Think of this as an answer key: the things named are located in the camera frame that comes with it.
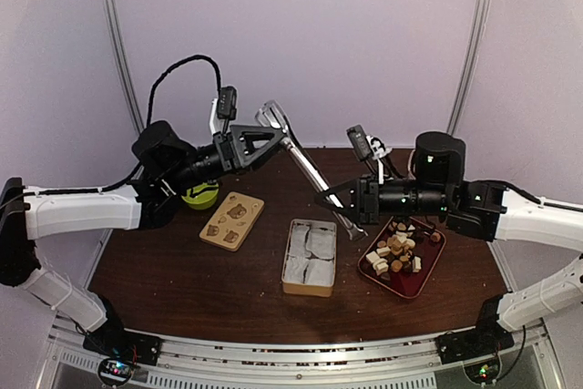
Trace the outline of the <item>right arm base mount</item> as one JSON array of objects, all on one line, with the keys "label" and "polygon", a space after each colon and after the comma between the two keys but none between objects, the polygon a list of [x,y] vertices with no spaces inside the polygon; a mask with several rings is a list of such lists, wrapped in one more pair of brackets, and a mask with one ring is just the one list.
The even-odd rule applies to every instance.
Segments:
[{"label": "right arm base mount", "polygon": [[513,335],[502,331],[482,331],[476,328],[449,332],[435,339],[442,364],[466,362],[475,358],[496,355],[514,344]]}]

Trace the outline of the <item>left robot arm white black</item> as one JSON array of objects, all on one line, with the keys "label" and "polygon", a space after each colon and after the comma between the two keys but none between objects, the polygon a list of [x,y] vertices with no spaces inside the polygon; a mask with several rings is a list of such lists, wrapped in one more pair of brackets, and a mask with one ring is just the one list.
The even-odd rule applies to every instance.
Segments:
[{"label": "left robot arm white black", "polygon": [[131,338],[113,306],[42,265],[36,241],[87,230],[161,228],[172,221],[188,189],[259,168],[283,137],[280,128],[234,125],[196,148],[159,120],[132,146],[143,170],[138,179],[83,189],[41,189],[9,179],[1,192],[1,283],[66,314],[110,355],[125,354]]}]

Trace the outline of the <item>tan bear tin lid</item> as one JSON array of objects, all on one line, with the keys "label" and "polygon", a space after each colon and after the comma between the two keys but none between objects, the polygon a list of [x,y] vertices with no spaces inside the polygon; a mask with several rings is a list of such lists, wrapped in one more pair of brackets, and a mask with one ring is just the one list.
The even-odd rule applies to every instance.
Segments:
[{"label": "tan bear tin lid", "polygon": [[239,192],[230,192],[218,206],[199,238],[227,251],[237,251],[260,217],[265,202]]}]

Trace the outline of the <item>metal tongs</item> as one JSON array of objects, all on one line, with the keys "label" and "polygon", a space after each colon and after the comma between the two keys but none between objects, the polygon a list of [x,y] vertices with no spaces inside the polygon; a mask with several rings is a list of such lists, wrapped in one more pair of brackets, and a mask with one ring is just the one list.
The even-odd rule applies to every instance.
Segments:
[{"label": "metal tongs", "polygon": [[[287,118],[283,108],[275,100],[265,102],[257,111],[255,120],[262,127],[279,128],[282,130],[283,138],[280,144],[289,153],[291,159],[299,167],[307,180],[310,181],[317,193],[330,188],[327,179],[296,138],[292,130],[291,122]],[[368,233],[364,229],[337,211],[343,208],[344,205],[336,195],[325,198],[324,206],[332,207],[332,214],[346,230],[351,241],[357,241],[368,236]]]}]

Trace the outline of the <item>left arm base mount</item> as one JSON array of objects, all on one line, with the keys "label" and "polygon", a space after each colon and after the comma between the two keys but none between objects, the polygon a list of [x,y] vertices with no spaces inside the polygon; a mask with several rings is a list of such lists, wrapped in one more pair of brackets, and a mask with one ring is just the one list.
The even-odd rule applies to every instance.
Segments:
[{"label": "left arm base mount", "polygon": [[90,332],[77,327],[84,337],[83,348],[133,364],[156,365],[162,340],[154,335],[130,332],[106,323]]}]

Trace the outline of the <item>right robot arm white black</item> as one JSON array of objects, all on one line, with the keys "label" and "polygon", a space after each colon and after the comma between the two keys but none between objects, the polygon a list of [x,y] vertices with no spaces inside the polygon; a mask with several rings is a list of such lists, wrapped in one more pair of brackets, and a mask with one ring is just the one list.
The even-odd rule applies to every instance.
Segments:
[{"label": "right robot arm white black", "polygon": [[[417,136],[411,175],[385,183],[362,176],[320,191],[318,205],[357,225],[382,214],[436,216],[451,231],[481,241],[529,241],[582,250],[582,208],[537,197],[503,180],[468,181],[465,142],[440,131]],[[473,353],[487,353],[502,338],[582,300],[582,260],[517,292],[484,301],[477,327],[467,334]]]}]

